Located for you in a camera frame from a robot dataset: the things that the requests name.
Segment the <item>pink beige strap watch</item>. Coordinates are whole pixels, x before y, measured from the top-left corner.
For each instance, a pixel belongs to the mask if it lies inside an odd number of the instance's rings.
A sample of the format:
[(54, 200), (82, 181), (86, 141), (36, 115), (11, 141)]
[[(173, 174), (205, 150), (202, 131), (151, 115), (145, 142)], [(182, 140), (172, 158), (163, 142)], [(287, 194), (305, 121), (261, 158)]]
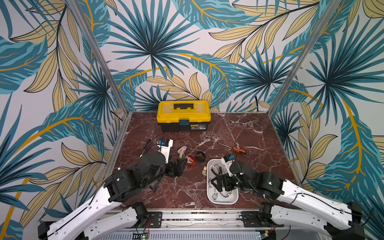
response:
[(183, 146), (180, 149), (178, 149), (177, 152), (179, 154), (179, 159), (185, 159), (186, 158), (186, 150), (187, 150), (186, 146)]

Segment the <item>red transparent watch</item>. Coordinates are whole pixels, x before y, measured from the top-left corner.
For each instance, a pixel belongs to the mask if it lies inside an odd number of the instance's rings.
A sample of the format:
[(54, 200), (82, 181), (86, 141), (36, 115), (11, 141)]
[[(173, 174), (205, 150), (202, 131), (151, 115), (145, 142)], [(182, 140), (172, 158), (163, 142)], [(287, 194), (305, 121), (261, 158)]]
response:
[(188, 155), (187, 156), (187, 163), (190, 165), (190, 166), (194, 166), (196, 163), (197, 163), (197, 159), (196, 159), (196, 156), (195, 155)]

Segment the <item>dark strap rose gold watch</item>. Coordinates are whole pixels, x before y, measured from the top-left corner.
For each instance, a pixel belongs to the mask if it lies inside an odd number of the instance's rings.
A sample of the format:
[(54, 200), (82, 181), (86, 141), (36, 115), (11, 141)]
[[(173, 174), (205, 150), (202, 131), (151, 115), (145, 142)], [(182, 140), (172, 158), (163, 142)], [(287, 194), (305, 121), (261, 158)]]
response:
[(219, 166), (219, 165), (214, 165), (213, 167), (211, 167), (211, 172), (212, 172), (215, 176), (220, 176), (220, 175), (223, 174), (222, 167)]

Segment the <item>black band watch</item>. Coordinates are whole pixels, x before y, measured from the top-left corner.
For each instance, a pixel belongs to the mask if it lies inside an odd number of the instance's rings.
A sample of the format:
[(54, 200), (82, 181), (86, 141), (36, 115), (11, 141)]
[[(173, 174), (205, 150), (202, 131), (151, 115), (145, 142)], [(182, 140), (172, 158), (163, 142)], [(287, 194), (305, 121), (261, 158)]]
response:
[(206, 154), (203, 151), (196, 152), (197, 163), (204, 163), (206, 161)]

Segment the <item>small beige watch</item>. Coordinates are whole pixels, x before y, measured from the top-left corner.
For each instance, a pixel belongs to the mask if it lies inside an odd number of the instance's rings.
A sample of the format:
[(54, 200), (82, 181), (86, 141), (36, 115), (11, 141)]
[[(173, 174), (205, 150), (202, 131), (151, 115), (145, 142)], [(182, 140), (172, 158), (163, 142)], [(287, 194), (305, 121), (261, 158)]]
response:
[(208, 168), (207, 167), (204, 167), (203, 170), (202, 170), (202, 175), (205, 177), (207, 176), (207, 171), (208, 171)]

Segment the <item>silver pendant chain watch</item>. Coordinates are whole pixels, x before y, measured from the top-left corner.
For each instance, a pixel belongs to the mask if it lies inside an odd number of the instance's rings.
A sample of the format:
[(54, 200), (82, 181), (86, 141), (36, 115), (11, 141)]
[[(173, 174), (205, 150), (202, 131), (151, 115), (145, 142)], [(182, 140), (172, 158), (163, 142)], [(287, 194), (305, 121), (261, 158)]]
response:
[(218, 191), (216, 188), (213, 188), (213, 191), (214, 192), (213, 192), (212, 198), (213, 198), (213, 200), (216, 200), (218, 198)]

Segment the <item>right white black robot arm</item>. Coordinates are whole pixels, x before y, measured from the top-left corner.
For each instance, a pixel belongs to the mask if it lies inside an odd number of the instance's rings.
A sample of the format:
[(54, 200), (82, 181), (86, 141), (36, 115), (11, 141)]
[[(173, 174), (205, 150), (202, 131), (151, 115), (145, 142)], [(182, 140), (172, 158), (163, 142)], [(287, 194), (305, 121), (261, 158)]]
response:
[(255, 215), (243, 214), (244, 223), (263, 227), (296, 226), (333, 240), (363, 240), (362, 207), (318, 196), (272, 172), (257, 172), (237, 160), (221, 159), (210, 168), (211, 187), (217, 194), (237, 190), (265, 199)]

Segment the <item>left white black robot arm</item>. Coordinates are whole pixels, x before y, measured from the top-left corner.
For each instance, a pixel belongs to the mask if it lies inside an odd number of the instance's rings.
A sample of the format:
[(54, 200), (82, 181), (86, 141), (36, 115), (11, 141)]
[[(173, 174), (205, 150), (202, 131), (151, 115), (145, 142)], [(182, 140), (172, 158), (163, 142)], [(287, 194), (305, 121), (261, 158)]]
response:
[(124, 228), (147, 228), (150, 214), (143, 203), (134, 203), (119, 214), (102, 219), (110, 210), (138, 196), (163, 177), (180, 177), (187, 159), (169, 161), (161, 152), (151, 152), (130, 168), (120, 169), (105, 181), (93, 197), (56, 222), (38, 227), (40, 240), (98, 240)]

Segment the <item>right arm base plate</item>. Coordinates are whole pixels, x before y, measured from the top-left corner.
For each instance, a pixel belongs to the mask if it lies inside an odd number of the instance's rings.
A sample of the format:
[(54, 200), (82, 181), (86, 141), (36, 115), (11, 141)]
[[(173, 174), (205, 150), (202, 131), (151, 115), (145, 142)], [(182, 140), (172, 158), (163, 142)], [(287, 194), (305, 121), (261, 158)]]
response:
[(258, 217), (258, 211), (243, 211), (239, 219), (243, 222), (245, 228), (281, 228), (284, 225), (276, 225), (270, 220), (262, 220)]

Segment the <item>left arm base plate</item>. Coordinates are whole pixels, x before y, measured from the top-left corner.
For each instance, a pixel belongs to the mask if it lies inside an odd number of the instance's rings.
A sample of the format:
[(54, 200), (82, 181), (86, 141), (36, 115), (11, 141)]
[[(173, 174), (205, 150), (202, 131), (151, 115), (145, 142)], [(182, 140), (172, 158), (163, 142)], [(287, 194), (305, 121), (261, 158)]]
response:
[(147, 215), (140, 217), (139, 220), (132, 227), (126, 229), (143, 229), (144, 227), (151, 229), (159, 229), (162, 226), (163, 212), (150, 211)]

